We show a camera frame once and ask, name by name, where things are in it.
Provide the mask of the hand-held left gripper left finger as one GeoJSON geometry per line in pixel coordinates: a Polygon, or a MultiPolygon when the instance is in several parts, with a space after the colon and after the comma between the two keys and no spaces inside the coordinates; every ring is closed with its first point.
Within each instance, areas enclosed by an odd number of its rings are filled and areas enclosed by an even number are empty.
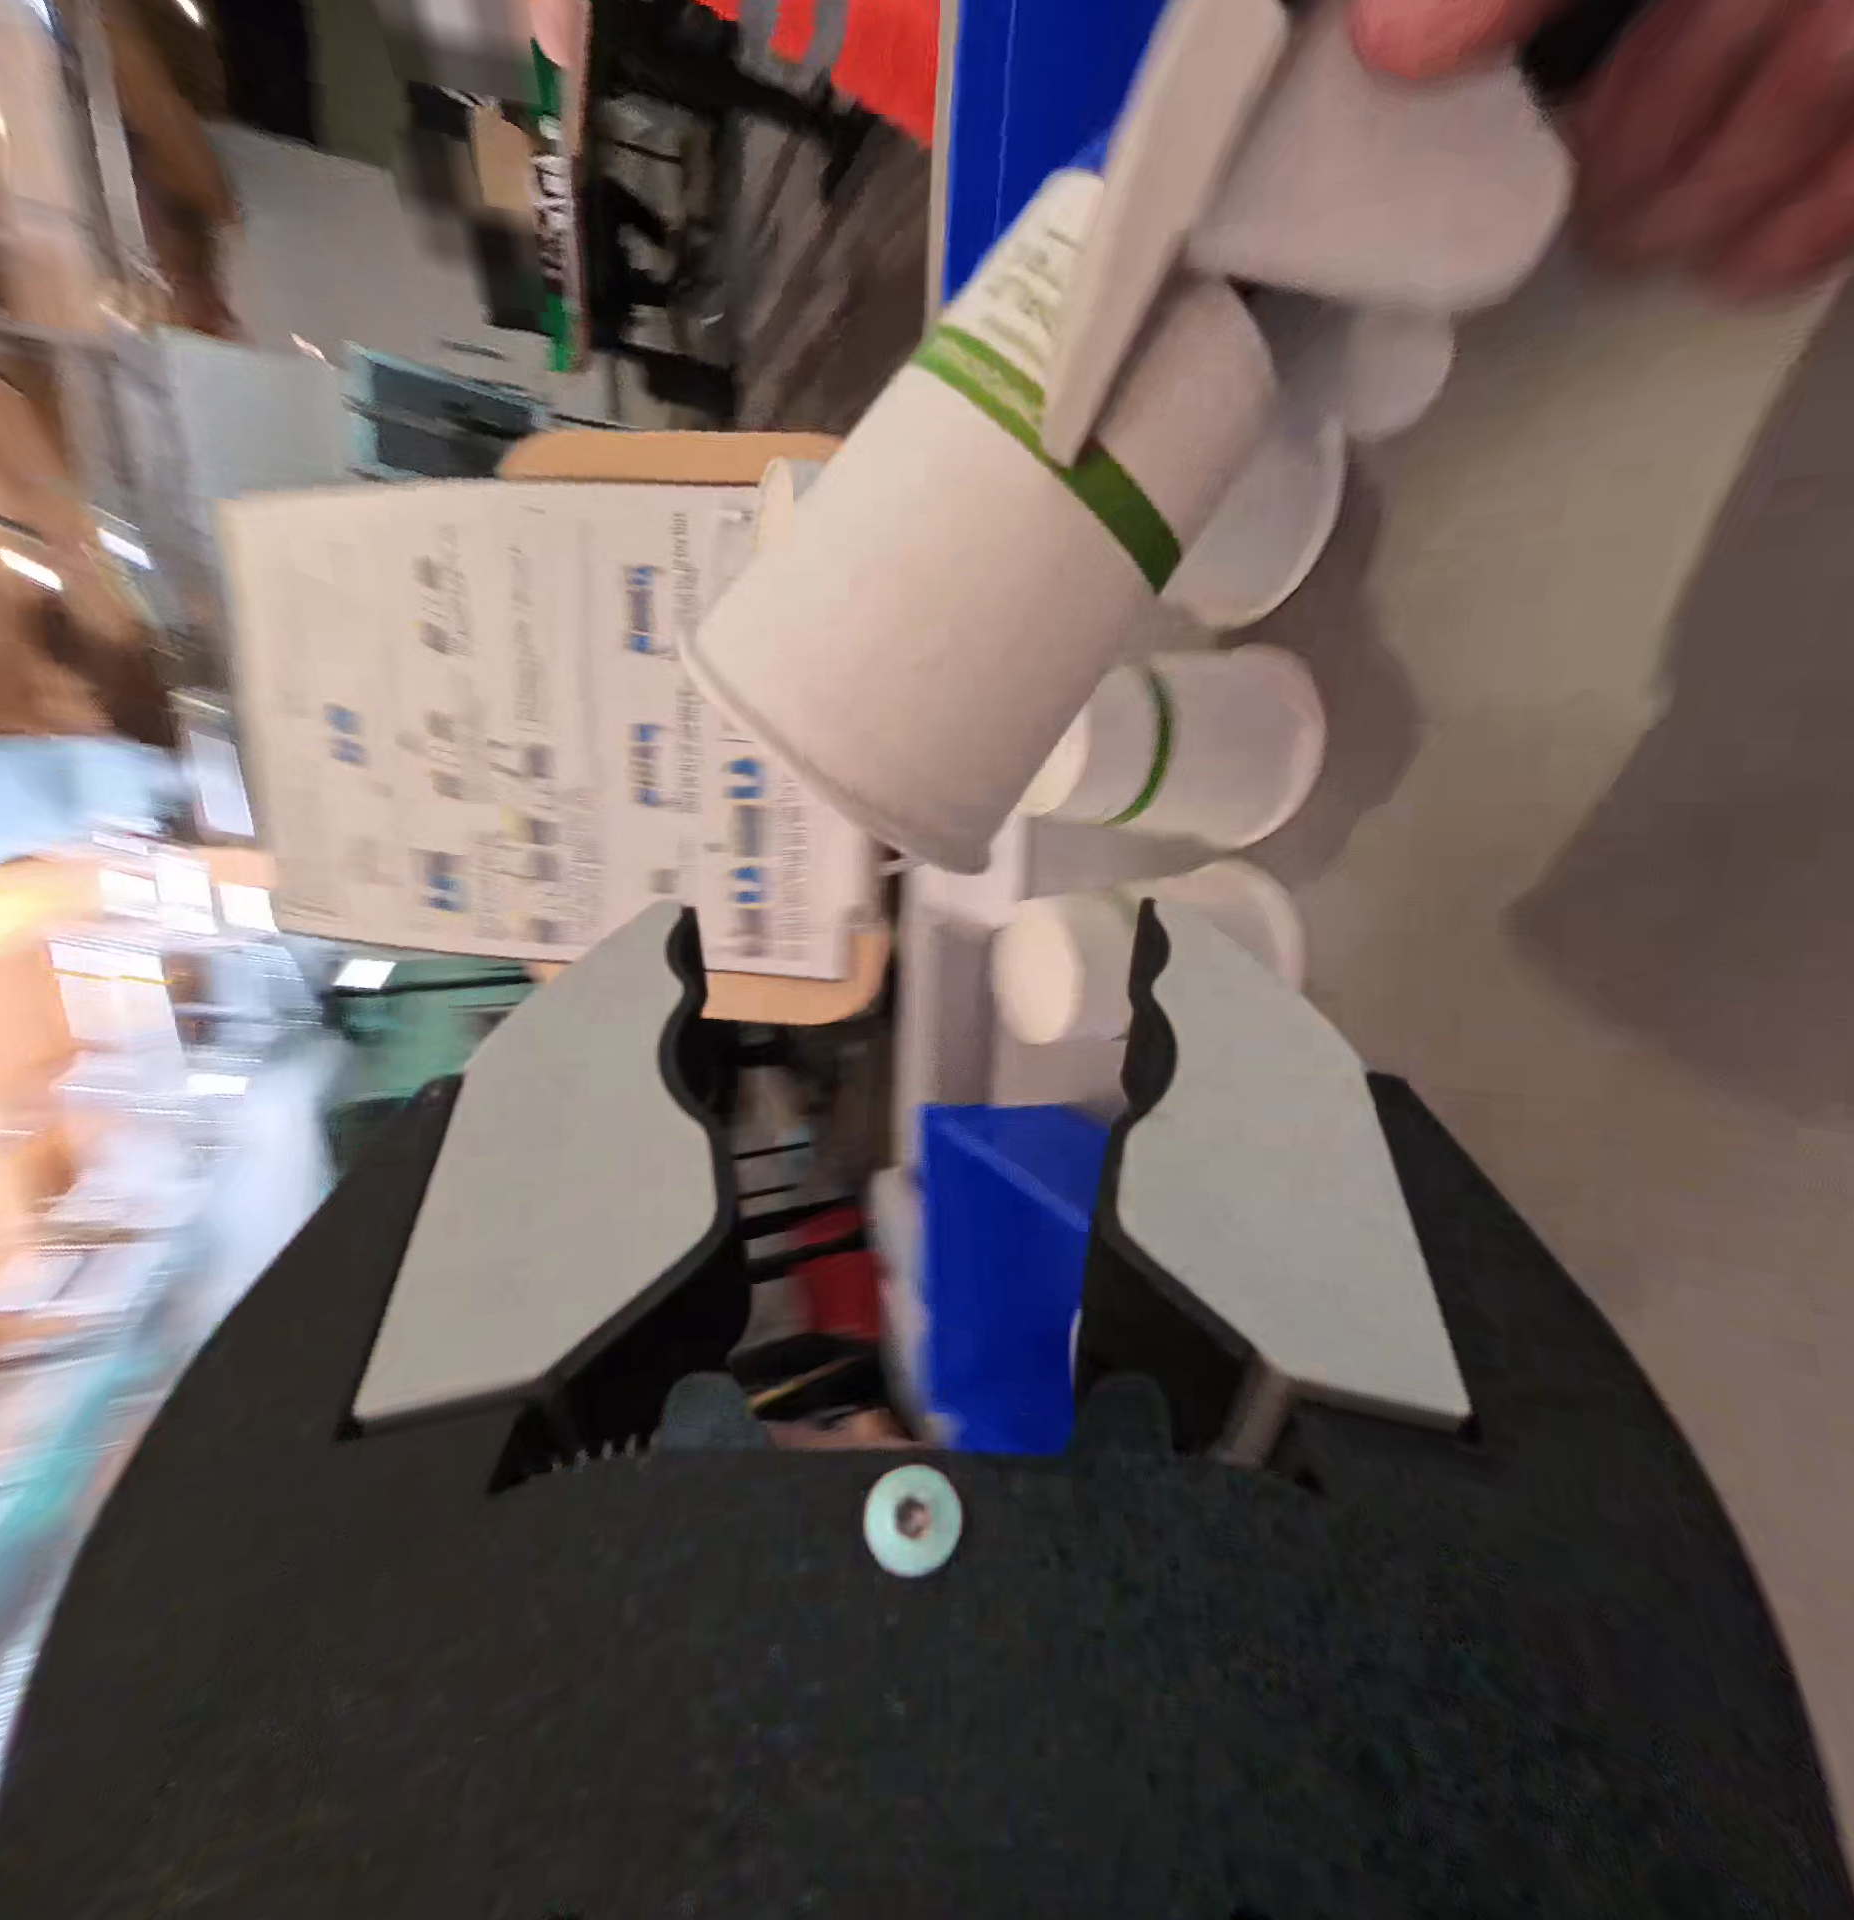
{"type": "Polygon", "coordinates": [[[690,907],[649,907],[537,989],[460,1079],[356,1388],[361,1437],[495,1415],[495,1484],[657,1438],[747,1329],[690,907]]]}

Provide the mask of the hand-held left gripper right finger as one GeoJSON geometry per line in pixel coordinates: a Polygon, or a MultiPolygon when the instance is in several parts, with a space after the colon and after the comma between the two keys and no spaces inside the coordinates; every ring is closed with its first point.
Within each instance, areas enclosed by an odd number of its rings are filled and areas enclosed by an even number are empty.
{"type": "Polygon", "coordinates": [[[1473,1417],[1361,1056],[1194,907],[1145,898],[1124,1109],[1084,1260],[1077,1409],[1149,1381],[1170,1446],[1267,1460],[1297,1407],[1473,1417]]]}

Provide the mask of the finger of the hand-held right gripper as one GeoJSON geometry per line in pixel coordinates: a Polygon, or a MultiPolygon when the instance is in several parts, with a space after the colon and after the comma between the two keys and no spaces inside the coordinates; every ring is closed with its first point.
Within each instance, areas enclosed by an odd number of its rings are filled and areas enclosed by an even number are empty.
{"type": "Polygon", "coordinates": [[[1288,42],[1278,2],[1171,2],[1111,130],[1103,185],[1069,282],[1043,452],[1070,465],[1219,188],[1288,42]]]}

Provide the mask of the blue plastic bin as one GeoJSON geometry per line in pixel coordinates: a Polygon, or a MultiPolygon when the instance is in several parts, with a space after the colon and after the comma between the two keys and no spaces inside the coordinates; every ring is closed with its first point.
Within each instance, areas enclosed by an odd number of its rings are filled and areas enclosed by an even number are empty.
{"type": "Polygon", "coordinates": [[[915,1116],[925,1405],[961,1451],[1057,1454],[1111,1127],[1067,1105],[915,1116]]]}
{"type": "Polygon", "coordinates": [[[1160,2],[941,6],[929,318],[1049,175],[1111,130],[1160,11],[1160,2]]]}

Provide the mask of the green banded white paper cup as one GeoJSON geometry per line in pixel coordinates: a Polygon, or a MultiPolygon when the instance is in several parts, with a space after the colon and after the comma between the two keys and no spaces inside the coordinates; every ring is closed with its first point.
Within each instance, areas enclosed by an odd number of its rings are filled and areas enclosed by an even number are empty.
{"type": "Polygon", "coordinates": [[[1100,681],[1016,811],[1239,851],[1299,809],[1325,750],[1322,692],[1291,650],[1170,654],[1100,681]]]}
{"type": "Polygon", "coordinates": [[[1103,178],[1053,172],[683,646],[699,692],[843,818],[953,874],[1180,559],[1136,474],[1042,446],[1103,178]]]}
{"type": "Polygon", "coordinates": [[[1276,400],[1245,467],[1175,571],[1166,603],[1203,628],[1248,628],[1304,582],[1347,487],[1344,318],[1297,294],[1242,286],[1276,368],[1276,400]]]}
{"type": "Polygon", "coordinates": [[[1018,905],[993,937],[992,992],[1016,1040],[1111,1043],[1131,1031],[1131,961],[1142,900],[1190,907],[1281,979],[1304,978],[1304,929],[1287,886],[1242,858],[1157,881],[1018,905]]]}

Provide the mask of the person's right hand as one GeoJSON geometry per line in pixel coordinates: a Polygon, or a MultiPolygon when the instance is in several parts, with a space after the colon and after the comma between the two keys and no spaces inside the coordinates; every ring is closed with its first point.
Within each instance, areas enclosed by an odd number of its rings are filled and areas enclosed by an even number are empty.
{"type": "Polygon", "coordinates": [[[1854,265],[1854,2],[1659,2],[1562,90],[1578,247],[1780,298],[1854,265]]]}

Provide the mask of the printed instruction sheet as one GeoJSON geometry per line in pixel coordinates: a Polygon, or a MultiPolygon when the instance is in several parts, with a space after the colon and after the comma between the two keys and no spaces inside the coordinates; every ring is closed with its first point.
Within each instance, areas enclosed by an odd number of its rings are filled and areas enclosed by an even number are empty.
{"type": "Polygon", "coordinates": [[[710,971],[843,982],[867,840],[683,650],[760,480],[410,480],[220,509],[238,753],[282,930],[562,964],[651,905],[710,971]]]}

